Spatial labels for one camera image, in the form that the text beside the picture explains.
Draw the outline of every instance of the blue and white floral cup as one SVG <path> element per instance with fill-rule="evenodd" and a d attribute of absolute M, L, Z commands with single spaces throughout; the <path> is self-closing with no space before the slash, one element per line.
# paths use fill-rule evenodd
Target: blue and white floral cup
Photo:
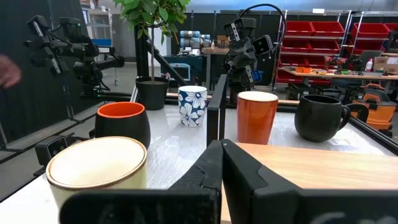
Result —
<path fill-rule="evenodd" d="M 178 106 L 181 123 L 197 127 L 205 118 L 207 88 L 202 86 L 181 86 L 178 88 Z"/>

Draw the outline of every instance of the orange cup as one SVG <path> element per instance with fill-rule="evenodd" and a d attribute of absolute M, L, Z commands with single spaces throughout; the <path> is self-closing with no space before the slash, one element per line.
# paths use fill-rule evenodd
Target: orange cup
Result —
<path fill-rule="evenodd" d="M 238 94 L 238 141 L 251 144 L 268 144 L 278 96 L 260 91 Z"/>

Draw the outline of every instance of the black mug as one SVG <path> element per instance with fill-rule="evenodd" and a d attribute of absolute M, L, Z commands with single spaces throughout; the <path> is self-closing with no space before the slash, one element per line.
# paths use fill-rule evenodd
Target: black mug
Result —
<path fill-rule="evenodd" d="M 294 126 L 304 139 L 323 142 L 343 128 L 350 116 L 351 111 L 340 100 L 328 96 L 306 95 L 298 104 Z"/>
<path fill-rule="evenodd" d="M 98 108 L 95 137 L 124 136 L 141 142 L 148 150 L 150 127 L 145 107 L 140 103 L 117 102 Z"/>

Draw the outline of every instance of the mug handle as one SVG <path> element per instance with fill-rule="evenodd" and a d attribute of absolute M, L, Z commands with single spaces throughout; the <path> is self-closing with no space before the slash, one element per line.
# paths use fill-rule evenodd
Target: mug handle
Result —
<path fill-rule="evenodd" d="M 346 106 L 341 106 L 341 117 L 343 118 L 343 120 L 340 123 L 340 127 L 338 128 L 339 130 L 341 128 L 343 128 L 344 126 L 346 126 L 349 118 L 351 117 L 351 110 L 346 107 Z"/>

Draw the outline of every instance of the bottle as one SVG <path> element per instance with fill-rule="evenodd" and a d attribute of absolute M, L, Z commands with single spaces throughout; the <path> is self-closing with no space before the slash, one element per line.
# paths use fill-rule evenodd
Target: bottle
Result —
<path fill-rule="evenodd" d="M 373 59 L 369 59 L 369 61 L 366 63 L 366 68 L 365 72 L 371 72 L 373 67 Z"/>

